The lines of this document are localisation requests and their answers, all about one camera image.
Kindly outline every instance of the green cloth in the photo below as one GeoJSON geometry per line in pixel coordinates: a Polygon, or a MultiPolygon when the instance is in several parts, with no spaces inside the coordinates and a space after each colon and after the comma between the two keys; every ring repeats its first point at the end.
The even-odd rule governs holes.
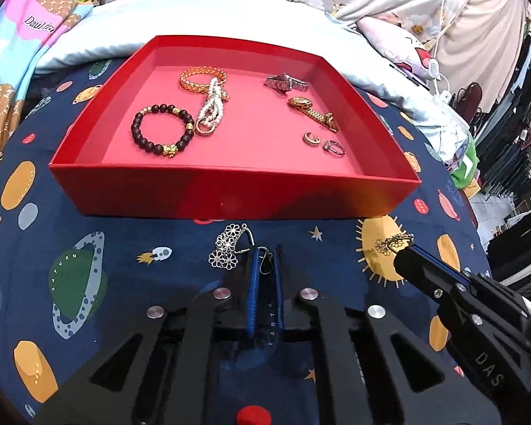
{"type": "Polygon", "coordinates": [[[460,164],[460,167],[450,175],[456,188],[466,188],[478,168],[479,159],[476,156],[476,143],[471,135],[468,135],[468,138],[469,144],[466,153],[462,158],[462,163],[460,164]]]}

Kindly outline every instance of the beaded bracelet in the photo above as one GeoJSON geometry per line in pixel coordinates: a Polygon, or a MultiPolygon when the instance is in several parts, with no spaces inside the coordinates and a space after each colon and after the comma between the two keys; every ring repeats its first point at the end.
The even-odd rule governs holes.
{"type": "Polygon", "coordinates": [[[187,112],[187,110],[178,109],[174,105],[152,105],[151,107],[146,107],[145,109],[140,110],[136,113],[136,116],[132,122],[132,137],[136,145],[146,151],[146,153],[153,153],[154,155],[163,155],[173,158],[176,156],[177,152],[182,152],[187,147],[187,144],[191,142],[191,139],[195,135],[193,131],[193,126],[195,122],[193,117],[187,112]],[[142,132],[140,131],[140,125],[142,124],[142,119],[148,113],[169,113],[173,114],[185,123],[185,133],[181,138],[169,146],[164,146],[162,144],[154,144],[150,140],[143,137],[142,132]]]}

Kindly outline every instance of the white pillow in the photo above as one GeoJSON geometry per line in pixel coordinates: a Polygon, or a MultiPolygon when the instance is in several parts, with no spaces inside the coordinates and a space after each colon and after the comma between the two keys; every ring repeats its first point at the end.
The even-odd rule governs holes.
{"type": "Polygon", "coordinates": [[[419,78],[432,79],[428,70],[431,54],[407,30],[374,17],[363,17],[356,25],[383,57],[419,78]]]}

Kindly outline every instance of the gold bracelet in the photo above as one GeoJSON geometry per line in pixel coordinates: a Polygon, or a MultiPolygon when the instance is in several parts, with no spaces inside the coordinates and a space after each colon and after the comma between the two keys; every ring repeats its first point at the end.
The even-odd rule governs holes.
{"type": "Polygon", "coordinates": [[[179,80],[179,84],[183,89],[186,89],[187,91],[190,91],[192,93],[208,94],[208,84],[197,84],[187,80],[187,78],[192,75],[200,74],[216,76],[216,78],[218,78],[218,86],[223,86],[227,80],[227,74],[223,70],[215,67],[202,66],[191,67],[181,73],[181,79],[179,80]]]}

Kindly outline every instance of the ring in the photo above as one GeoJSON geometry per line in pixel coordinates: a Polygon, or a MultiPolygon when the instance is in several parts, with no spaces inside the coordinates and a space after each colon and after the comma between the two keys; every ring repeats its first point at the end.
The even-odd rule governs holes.
{"type": "Polygon", "coordinates": [[[305,142],[310,147],[318,147],[320,145],[320,137],[318,137],[316,134],[311,133],[311,131],[307,131],[303,135],[303,142],[305,142]]]}
{"type": "Polygon", "coordinates": [[[325,142],[323,145],[323,150],[325,152],[332,152],[337,156],[346,155],[346,151],[344,150],[344,148],[335,140],[327,140],[327,142],[325,142]]]}
{"type": "Polygon", "coordinates": [[[205,117],[201,117],[199,118],[196,122],[195,122],[195,132],[199,135],[199,136],[202,136],[202,137],[207,137],[207,136],[210,136],[216,129],[216,124],[213,124],[207,131],[203,131],[201,128],[200,128],[200,124],[201,122],[203,122],[205,120],[205,117]]]}
{"type": "Polygon", "coordinates": [[[181,78],[179,79],[179,84],[183,89],[186,89],[187,91],[190,91],[192,93],[205,93],[208,94],[208,84],[197,84],[192,83],[189,80],[187,80],[188,77],[192,75],[212,75],[218,78],[218,86],[223,86],[224,83],[227,81],[227,74],[215,67],[207,67],[207,66],[201,66],[201,67],[191,67],[185,70],[183,73],[181,73],[181,78]]]}
{"type": "Polygon", "coordinates": [[[293,89],[305,92],[309,89],[309,85],[304,81],[293,78],[284,73],[283,75],[268,76],[265,79],[265,86],[277,89],[280,92],[286,93],[293,89]]]}

